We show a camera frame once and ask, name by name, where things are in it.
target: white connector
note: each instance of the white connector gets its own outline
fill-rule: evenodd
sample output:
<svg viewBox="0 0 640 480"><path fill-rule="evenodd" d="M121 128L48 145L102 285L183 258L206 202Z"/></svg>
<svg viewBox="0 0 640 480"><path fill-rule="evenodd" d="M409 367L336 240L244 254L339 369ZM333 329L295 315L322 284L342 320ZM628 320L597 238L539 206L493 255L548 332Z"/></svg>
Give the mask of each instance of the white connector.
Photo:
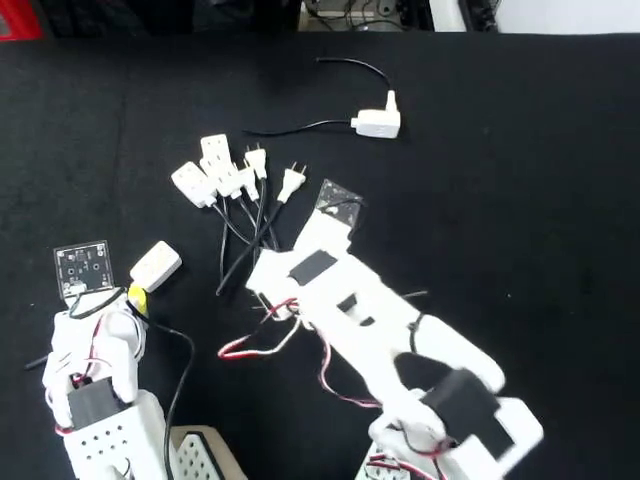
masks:
<svg viewBox="0 0 640 480"><path fill-rule="evenodd" d="M224 133L202 137L200 146L202 147L202 156L216 164L218 168L226 171L230 171L233 168L229 142Z"/></svg>
<svg viewBox="0 0 640 480"><path fill-rule="evenodd" d="M160 241L131 269L133 283L151 293L182 265L178 252Z"/></svg>
<svg viewBox="0 0 640 480"><path fill-rule="evenodd" d="M216 203L216 184L195 163L185 163L171 174L171 180L196 207Z"/></svg>
<svg viewBox="0 0 640 480"><path fill-rule="evenodd" d="M231 163L231 168L227 168L223 163L205 157L200 160L200 166L207 177L216 185L220 195L233 199L242 195L244 179L233 163Z"/></svg>
<svg viewBox="0 0 640 480"><path fill-rule="evenodd" d="M360 110L357 118L351 119L351 127L358 135L374 138L397 138L401 117L396 104L396 92L389 90L384 110Z"/></svg>
<svg viewBox="0 0 640 480"><path fill-rule="evenodd" d="M252 202L256 202L260 198L260 194L258 193L258 189L256 188L256 177L254 175L254 170L246 160L244 161L244 163L245 168L240 170L238 174L242 178L244 189L247 192L249 199Z"/></svg>
<svg viewBox="0 0 640 480"><path fill-rule="evenodd" d="M247 150L244 159L255 170L258 180L264 180L267 178L267 151L260 148L260 145L256 145L256 147L255 150Z"/></svg>
<svg viewBox="0 0 640 480"><path fill-rule="evenodd" d="M278 202L279 203L287 203L289 197L293 192L298 190L300 186L307 180L307 177L304 176L304 172L307 167L302 167L302 170L296 172L296 163L291 166L291 168L287 168L284 171L284 178L282 179L282 190L278 194Z"/></svg>

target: black table surface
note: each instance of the black table surface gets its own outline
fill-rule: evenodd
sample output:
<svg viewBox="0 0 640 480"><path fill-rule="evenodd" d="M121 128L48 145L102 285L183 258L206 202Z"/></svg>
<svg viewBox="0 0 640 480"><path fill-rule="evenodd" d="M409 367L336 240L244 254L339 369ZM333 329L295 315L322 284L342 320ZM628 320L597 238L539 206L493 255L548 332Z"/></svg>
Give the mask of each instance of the black table surface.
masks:
<svg viewBox="0 0 640 480"><path fill-rule="evenodd" d="M281 354L225 364L216 352L258 321L246 294L216 298L221 222L169 175L199 139L348 118L384 101L398 140L314 132L263 141L274 184L308 165L283 211L290 244L324 178L366 197L352 252L394 289L489 353L546 438L509 478L627 478L638 425L640 37L306 34L0 45L0 456L4 478L72 478L40 374L62 309L57 246L107 239L118 282L163 239L184 267L151 299L192 335L196 368L178 424L220 430L250 478L355 474L375 413L318 385L313 334ZM151 332L140 385L166 408L186 359ZM337 361L332 381L357 390Z"/></svg>

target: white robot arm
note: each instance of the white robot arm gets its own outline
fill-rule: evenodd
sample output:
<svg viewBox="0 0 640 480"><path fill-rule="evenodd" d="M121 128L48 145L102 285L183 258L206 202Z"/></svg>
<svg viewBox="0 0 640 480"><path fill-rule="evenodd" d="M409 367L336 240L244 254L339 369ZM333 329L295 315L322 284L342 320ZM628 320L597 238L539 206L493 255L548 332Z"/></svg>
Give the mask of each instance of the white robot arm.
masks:
<svg viewBox="0 0 640 480"><path fill-rule="evenodd" d="M542 427L521 400L495 397L505 377L491 357L347 252L353 222L340 206L348 203L316 208L292 251L264 251L247 287L271 305L297 299L300 318L366 382L382 415L369 428L364 468L385 458L424 478L502 479L541 441ZM291 315L277 311L279 320ZM452 370L426 394L409 391L394 364L405 352Z"/></svg>
<svg viewBox="0 0 640 480"><path fill-rule="evenodd" d="M90 311L110 295L85 295L74 310ZM81 319L70 310L56 314L42 378L46 402L75 478L164 479L164 414L153 394L138 390L146 325L127 304L127 293L115 295Z"/></svg>

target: perforated plastic plate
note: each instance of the perforated plastic plate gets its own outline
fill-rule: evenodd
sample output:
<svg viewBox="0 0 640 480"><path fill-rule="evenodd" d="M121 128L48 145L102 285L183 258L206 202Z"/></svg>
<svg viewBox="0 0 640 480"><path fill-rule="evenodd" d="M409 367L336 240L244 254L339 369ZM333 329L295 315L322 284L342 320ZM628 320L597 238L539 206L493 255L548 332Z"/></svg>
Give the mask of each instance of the perforated plastic plate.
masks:
<svg viewBox="0 0 640 480"><path fill-rule="evenodd" d="M190 433L178 449L178 469L182 480L223 480L203 438Z"/></svg>

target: red object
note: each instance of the red object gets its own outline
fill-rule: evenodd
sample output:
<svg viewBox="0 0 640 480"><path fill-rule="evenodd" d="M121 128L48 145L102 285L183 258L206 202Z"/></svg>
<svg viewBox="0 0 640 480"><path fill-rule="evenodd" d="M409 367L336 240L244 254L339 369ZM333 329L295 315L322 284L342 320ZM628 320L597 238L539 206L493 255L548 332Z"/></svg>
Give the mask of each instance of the red object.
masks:
<svg viewBox="0 0 640 480"><path fill-rule="evenodd" d="M0 42L9 40L35 40L43 33L29 0L0 0L0 25L9 29L3 33L0 28Z"/></svg>

